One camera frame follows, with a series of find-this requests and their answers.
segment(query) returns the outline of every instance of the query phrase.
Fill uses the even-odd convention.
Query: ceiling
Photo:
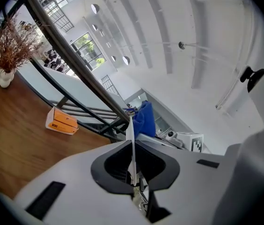
[[[79,15],[102,29],[112,44],[106,52],[119,57],[117,67],[144,90],[193,130],[207,133],[207,140],[220,136],[217,126],[225,127],[221,138],[210,143],[241,142],[263,128],[245,85],[237,79],[247,65],[264,68],[264,19],[250,0],[78,3]],[[91,4],[99,5],[98,14]],[[185,50],[179,48],[180,41]],[[129,66],[121,56],[130,58]],[[181,112],[179,105],[186,100],[190,105]],[[213,131],[206,129],[210,120]]]

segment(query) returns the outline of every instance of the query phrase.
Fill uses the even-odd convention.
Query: black slot
[[[197,161],[197,163],[204,165],[204,166],[213,167],[213,168],[218,168],[218,166],[220,165],[219,163],[215,163],[215,162],[211,162],[211,161],[203,160],[203,159],[200,159],[199,161]]]
[[[26,211],[37,219],[42,220],[64,187],[64,183],[55,181],[51,182],[49,186],[47,186],[32,202]]]

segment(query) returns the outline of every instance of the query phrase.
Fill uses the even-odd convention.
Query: dried flower arrangement
[[[43,26],[33,24],[29,26],[16,25],[16,15],[7,18],[4,28],[0,30],[0,69],[10,73],[20,68],[33,55],[40,46],[36,28]]]

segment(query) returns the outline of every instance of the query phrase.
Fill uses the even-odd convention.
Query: window frame
[[[89,36],[89,38],[90,38],[90,41],[87,42],[86,44],[82,45],[81,47],[78,47],[78,46],[75,44],[75,42],[78,41],[81,37],[83,37],[83,36],[86,35],[86,34],[88,34],[88,36]],[[85,47],[85,46],[86,46],[87,44],[89,44],[90,42],[93,42],[93,44],[96,45],[96,47],[98,48],[98,50],[100,51],[100,53],[99,53],[98,55],[96,55],[94,58],[92,58],[90,61],[87,61],[87,59],[85,58],[85,56],[80,52],[80,49],[83,48],[83,47]],[[98,47],[98,45],[95,43],[93,37],[90,35],[89,32],[86,32],[86,33],[84,33],[82,36],[80,36],[79,38],[77,38],[75,41],[73,41],[73,42],[71,43],[70,46],[73,48],[74,52],[75,52],[76,54],[78,54],[78,56],[79,56],[79,57],[85,62],[86,66],[89,68],[90,71],[92,71],[92,70],[98,68],[98,67],[93,68],[93,67],[90,65],[90,62],[93,61],[93,60],[95,60],[95,59],[98,58],[99,56],[102,56],[102,57],[104,58],[105,62],[107,61],[106,58],[105,58],[105,56],[103,55],[101,49],[100,49],[100,48]]]

